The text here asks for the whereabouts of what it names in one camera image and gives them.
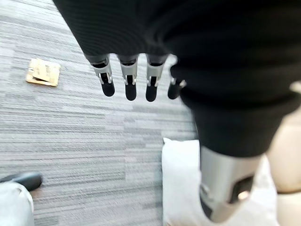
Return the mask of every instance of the white cushion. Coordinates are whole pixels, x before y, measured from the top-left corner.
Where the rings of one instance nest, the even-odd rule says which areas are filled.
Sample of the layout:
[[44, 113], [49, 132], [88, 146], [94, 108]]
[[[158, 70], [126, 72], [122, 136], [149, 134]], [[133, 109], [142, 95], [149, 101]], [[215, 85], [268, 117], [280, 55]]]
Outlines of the white cushion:
[[[204, 215], [199, 201], [198, 140], [164, 139], [162, 149], [163, 221], [165, 226], [214, 226]], [[277, 193], [269, 162], [263, 157], [249, 200], [219, 226], [278, 226]]]

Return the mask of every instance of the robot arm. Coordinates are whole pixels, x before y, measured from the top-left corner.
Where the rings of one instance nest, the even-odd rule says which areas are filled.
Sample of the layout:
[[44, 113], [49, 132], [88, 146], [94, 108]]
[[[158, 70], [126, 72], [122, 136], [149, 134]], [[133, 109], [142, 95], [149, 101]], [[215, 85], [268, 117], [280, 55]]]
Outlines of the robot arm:
[[[148, 54], [146, 98], [156, 97], [165, 56], [169, 96], [192, 110], [201, 140], [200, 200], [213, 222], [247, 198], [260, 156], [300, 95], [301, 6], [294, 0], [54, 0], [105, 95], [108, 54], [119, 56], [126, 96], [136, 96], [136, 56]], [[186, 86], [179, 92], [180, 84]]]

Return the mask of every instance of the striped carpet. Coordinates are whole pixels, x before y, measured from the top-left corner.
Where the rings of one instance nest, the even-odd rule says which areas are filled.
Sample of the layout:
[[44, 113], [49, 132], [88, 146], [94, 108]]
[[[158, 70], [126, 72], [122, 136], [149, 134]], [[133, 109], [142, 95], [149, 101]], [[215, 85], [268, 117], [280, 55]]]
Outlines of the striped carpet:
[[[49, 0], [0, 0], [0, 176], [38, 170], [36, 226], [162, 225], [162, 137], [196, 138], [189, 110], [169, 100], [168, 59], [153, 103], [126, 100], [116, 56], [116, 93], [103, 95], [63, 18]], [[27, 83], [31, 58], [57, 62], [56, 88]]]

